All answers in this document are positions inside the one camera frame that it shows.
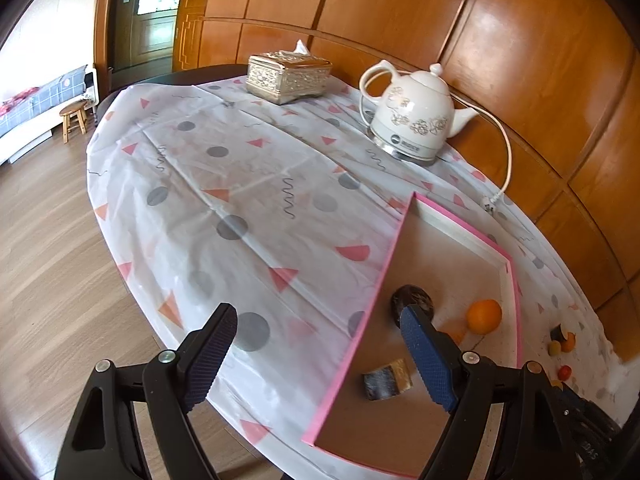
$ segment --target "white ceramic kettle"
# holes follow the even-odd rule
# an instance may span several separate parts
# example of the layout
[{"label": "white ceramic kettle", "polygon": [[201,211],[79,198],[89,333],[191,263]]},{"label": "white ceramic kettle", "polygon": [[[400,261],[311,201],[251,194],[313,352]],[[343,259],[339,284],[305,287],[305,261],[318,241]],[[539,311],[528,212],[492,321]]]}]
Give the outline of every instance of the white ceramic kettle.
[{"label": "white ceramic kettle", "polygon": [[[454,110],[449,87],[440,78],[442,66],[432,64],[429,70],[400,75],[391,63],[382,60],[360,78],[362,96],[378,106],[369,122],[360,100],[365,124],[393,149],[425,162],[435,160],[445,141],[478,114],[472,108]],[[373,97],[367,84],[384,72],[391,72],[391,84],[380,97]]]}]

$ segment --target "blue gripper pad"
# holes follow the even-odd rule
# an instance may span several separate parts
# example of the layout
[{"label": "blue gripper pad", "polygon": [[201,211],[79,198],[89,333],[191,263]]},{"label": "blue gripper pad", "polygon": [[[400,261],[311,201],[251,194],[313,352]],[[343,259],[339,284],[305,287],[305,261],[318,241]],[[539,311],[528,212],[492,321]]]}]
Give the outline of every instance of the blue gripper pad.
[{"label": "blue gripper pad", "polygon": [[[431,400],[450,413],[458,405],[458,396],[453,389],[452,370],[438,351],[434,341],[422,328],[418,316],[419,313],[411,307],[404,308],[400,315],[400,332]],[[422,323],[425,320],[429,324],[432,336],[439,336],[440,333],[433,328],[426,316]]]},{"label": "blue gripper pad", "polygon": [[185,373],[185,393],[182,404],[185,413],[189,413],[196,404],[207,398],[207,394],[216,378],[222,361],[229,350],[238,329],[238,316],[231,308],[224,312],[215,329],[207,338],[200,352]]}]

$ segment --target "white tablecloth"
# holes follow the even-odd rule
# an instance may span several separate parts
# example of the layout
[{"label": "white tablecloth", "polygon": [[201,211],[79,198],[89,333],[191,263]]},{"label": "white tablecloth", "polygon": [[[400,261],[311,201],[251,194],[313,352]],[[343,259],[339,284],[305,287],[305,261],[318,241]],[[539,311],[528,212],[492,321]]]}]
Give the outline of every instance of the white tablecloth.
[{"label": "white tablecloth", "polygon": [[[218,303],[239,332],[209,393],[216,409],[298,479],[390,478],[300,442],[342,359],[412,192],[449,209],[511,254],[524,359],[617,420],[626,370],[556,252],[452,148],[428,170],[366,136],[359,92],[332,79],[322,98],[276,106],[244,78],[121,92],[87,148],[88,190],[110,251],[162,341],[175,348]],[[577,334],[551,358],[549,329]]]}]

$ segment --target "white wall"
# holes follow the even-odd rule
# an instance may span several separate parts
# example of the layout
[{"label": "white wall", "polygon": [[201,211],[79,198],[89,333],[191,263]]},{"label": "white wall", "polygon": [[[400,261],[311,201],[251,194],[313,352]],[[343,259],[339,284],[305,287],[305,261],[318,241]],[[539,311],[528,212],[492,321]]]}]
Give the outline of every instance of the white wall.
[{"label": "white wall", "polygon": [[95,0],[34,0],[0,50],[0,102],[94,62]]}]

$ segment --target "white cable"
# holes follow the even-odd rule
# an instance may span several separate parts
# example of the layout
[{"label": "white cable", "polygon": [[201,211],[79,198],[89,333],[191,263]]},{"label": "white cable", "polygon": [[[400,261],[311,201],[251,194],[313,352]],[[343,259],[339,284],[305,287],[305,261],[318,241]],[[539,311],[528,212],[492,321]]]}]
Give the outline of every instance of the white cable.
[{"label": "white cable", "polygon": [[507,132],[504,130],[502,123],[493,114],[489,113],[484,108],[481,108],[479,106],[471,104],[468,101],[465,101],[462,97],[458,97],[455,94],[451,94],[451,97],[453,97],[456,101],[462,103],[463,105],[473,108],[475,111],[480,112],[481,114],[486,115],[488,118],[490,118],[495,123],[495,125],[498,126],[498,129],[502,132],[502,136],[504,137],[504,142],[507,144],[507,176],[504,179],[504,184],[502,184],[502,187],[498,190],[496,194],[494,194],[489,199],[489,202],[492,205],[495,205],[495,203],[498,202],[498,199],[502,195],[504,195],[505,191],[507,191],[507,188],[509,187],[509,183],[511,181],[511,167],[513,165],[513,155],[511,154],[511,143],[509,141],[509,136],[507,135]]},{"label": "white cable", "polygon": [[[411,74],[411,72],[408,72],[407,70],[398,70],[398,72],[401,74]],[[381,75],[384,75],[385,73],[386,71],[382,71],[374,75],[371,79],[369,79],[365,83],[365,89],[369,87],[370,83],[372,83],[375,79],[379,78]],[[511,167],[513,165],[513,155],[511,153],[511,142],[509,141],[509,136],[507,135],[507,132],[504,130],[502,123],[493,114],[489,113],[484,108],[481,108],[479,106],[476,106],[475,104],[471,104],[470,102],[465,101],[462,97],[459,97],[455,94],[451,94],[451,97],[453,97],[456,101],[462,103],[463,105],[468,106],[469,108],[473,108],[473,110],[491,119],[495,123],[495,125],[498,126],[498,129],[501,131],[502,136],[504,137],[504,142],[507,144],[507,176],[504,179],[504,184],[502,184],[502,187],[498,190],[498,192],[495,193],[491,198],[489,198],[489,202],[491,206],[494,206],[495,203],[498,202],[500,197],[504,195],[504,192],[507,191],[507,188],[509,187],[509,183],[511,181]],[[364,95],[363,94],[360,94],[360,117],[362,118],[365,124],[369,124],[366,118],[364,117]]]}]

